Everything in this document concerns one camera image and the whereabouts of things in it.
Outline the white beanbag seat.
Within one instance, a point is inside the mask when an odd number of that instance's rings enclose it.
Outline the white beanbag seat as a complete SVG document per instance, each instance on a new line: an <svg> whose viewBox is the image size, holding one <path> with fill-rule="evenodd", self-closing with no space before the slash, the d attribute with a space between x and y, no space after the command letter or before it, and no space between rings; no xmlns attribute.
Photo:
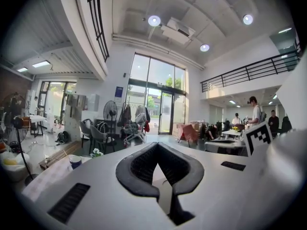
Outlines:
<svg viewBox="0 0 307 230"><path fill-rule="evenodd" d="M0 153L0 164L12 182L19 182L29 175L20 153Z"/></svg>

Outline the black balcony railing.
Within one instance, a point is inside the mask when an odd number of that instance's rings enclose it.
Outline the black balcony railing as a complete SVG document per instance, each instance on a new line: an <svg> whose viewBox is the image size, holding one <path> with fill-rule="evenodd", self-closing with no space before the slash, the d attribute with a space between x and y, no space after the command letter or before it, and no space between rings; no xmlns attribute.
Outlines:
<svg viewBox="0 0 307 230"><path fill-rule="evenodd" d="M301 57L300 44L295 42L282 53L254 63L233 69L201 82L202 92L256 80L263 77L290 72L295 69Z"/></svg>

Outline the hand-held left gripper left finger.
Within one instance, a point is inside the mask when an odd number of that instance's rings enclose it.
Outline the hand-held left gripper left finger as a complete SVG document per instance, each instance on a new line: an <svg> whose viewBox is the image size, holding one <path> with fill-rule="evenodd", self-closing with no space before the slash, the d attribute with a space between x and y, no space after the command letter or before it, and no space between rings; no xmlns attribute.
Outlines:
<svg viewBox="0 0 307 230"><path fill-rule="evenodd" d="M145 143L90 159L52 184L33 205L35 219L48 230L173 230L174 223L154 197L131 194L117 180L116 167L125 157L148 147ZM66 223L49 214L77 183L90 188Z"/></svg>

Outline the table with checked cloth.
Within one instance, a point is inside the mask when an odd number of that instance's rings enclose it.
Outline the table with checked cloth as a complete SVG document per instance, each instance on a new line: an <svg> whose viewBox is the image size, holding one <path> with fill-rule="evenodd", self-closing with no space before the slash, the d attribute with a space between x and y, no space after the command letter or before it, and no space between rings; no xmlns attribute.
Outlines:
<svg viewBox="0 0 307 230"><path fill-rule="evenodd" d="M60 159L48 169L39 174L25 189L22 195L31 201L35 202L40 195L54 184L66 183L67 177L73 172L70 163L70 158L74 155L69 155Z"/></svg>

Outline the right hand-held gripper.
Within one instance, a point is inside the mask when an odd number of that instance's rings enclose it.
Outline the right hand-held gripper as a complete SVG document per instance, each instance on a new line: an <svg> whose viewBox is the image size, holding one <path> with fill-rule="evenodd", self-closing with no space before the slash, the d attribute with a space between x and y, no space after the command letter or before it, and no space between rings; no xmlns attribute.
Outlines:
<svg viewBox="0 0 307 230"><path fill-rule="evenodd" d="M296 68L279 88L277 97L292 125L290 131L279 137L307 131L307 54L302 56ZM251 156L257 147L267 146L277 140L272 138L270 128L265 122L245 131L243 138L244 142L239 139L217 138L206 141L204 148L207 152L247 157Z"/></svg>

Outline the white table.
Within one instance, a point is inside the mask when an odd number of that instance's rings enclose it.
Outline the white table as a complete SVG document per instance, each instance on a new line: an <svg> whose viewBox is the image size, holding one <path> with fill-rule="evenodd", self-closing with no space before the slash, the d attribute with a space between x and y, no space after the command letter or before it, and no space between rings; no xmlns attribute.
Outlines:
<svg viewBox="0 0 307 230"><path fill-rule="evenodd" d="M241 132L238 132L236 130L230 129L228 131L223 131L222 135L225 139L229 139L230 136L234 136L234 137L240 137L241 136Z"/></svg>

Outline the coat rack with clothes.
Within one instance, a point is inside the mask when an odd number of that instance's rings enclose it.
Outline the coat rack with clothes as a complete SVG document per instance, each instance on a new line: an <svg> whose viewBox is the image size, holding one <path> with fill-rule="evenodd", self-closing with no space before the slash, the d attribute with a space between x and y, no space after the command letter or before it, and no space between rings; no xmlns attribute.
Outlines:
<svg viewBox="0 0 307 230"><path fill-rule="evenodd" d="M150 132L151 118L147 108L144 105L139 105L135 111L135 118L132 120L131 106L127 105L122 114L122 122L125 129L143 129L145 132Z"/></svg>

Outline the metal shopping cart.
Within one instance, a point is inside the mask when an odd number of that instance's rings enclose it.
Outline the metal shopping cart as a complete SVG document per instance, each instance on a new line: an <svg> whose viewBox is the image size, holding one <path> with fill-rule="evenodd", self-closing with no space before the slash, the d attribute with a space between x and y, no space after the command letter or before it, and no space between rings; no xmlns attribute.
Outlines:
<svg viewBox="0 0 307 230"><path fill-rule="evenodd" d="M146 132L144 131L145 123L131 123L125 125L124 133L126 137L123 140L124 147L127 147L130 142L138 138L142 143L145 143Z"/></svg>

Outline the black bag with white stripes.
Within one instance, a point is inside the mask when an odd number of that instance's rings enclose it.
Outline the black bag with white stripes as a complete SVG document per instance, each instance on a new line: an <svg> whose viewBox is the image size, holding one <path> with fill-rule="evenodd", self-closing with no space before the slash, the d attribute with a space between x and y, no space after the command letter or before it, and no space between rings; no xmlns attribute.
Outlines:
<svg viewBox="0 0 307 230"><path fill-rule="evenodd" d="M97 130L101 133L108 133L109 132L109 127L108 124L104 121L98 122L95 127Z"/></svg>

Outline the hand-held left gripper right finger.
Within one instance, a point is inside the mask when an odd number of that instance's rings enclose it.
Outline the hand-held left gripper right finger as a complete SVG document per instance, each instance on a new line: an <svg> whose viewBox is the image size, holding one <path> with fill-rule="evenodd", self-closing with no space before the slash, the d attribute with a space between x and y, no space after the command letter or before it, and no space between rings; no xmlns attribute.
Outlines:
<svg viewBox="0 0 307 230"><path fill-rule="evenodd" d="M176 148L202 164L194 190L178 195L157 230L294 229L288 214L300 195L300 132L279 136L249 157Z"/></svg>

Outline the black backpack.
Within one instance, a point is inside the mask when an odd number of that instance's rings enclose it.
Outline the black backpack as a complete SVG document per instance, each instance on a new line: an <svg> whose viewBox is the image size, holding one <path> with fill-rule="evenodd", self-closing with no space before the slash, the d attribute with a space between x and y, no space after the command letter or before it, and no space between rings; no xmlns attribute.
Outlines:
<svg viewBox="0 0 307 230"><path fill-rule="evenodd" d="M71 138L67 131L58 133L57 140L55 141L57 146L60 144L67 144L70 142Z"/></svg>

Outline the pink chair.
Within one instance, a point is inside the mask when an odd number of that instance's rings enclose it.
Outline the pink chair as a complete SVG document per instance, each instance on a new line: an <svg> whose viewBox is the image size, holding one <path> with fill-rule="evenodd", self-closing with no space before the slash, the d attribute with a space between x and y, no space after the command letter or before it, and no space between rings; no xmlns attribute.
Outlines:
<svg viewBox="0 0 307 230"><path fill-rule="evenodd" d="M190 148L190 143L198 145L199 140L199 122L192 122L187 125L179 124L178 126L178 143L187 141Z"/></svg>

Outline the ceiling air conditioner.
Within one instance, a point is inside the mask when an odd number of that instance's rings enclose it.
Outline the ceiling air conditioner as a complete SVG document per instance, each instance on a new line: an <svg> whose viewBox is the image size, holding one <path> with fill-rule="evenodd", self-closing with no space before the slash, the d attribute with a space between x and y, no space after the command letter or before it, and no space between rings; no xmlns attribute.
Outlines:
<svg viewBox="0 0 307 230"><path fill-rule="evenodd" d="M191 41L192 36L195 34L195 30L185 26L181 21L171 17L166 25L161 26L163 35L175 40L180 44L186 44Z"/></svg>

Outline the glass entrance door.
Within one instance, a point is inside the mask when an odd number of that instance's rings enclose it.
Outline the glass entrance door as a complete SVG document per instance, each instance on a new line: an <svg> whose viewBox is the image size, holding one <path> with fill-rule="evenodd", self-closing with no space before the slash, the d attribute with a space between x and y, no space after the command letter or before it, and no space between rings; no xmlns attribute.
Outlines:
<svg viewBox="0 0 307 230"><path fill-rule="evenodd" d="M134 54L126 103L131 120L144 110L151 135L171 135L186 119L186 71L151 56Z"/></svg>

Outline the blue mug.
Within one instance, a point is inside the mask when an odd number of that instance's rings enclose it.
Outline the blue mug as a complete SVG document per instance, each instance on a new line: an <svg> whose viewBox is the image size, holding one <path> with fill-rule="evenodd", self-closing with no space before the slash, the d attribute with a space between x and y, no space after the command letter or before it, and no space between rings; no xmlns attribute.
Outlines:
<svg viewBox="0 0 307 230"><path fill-rule="evenodd" d="M70 155L69 162L71 164L71 168L74 170L82 164L82 158L77 155Z"/></svg>

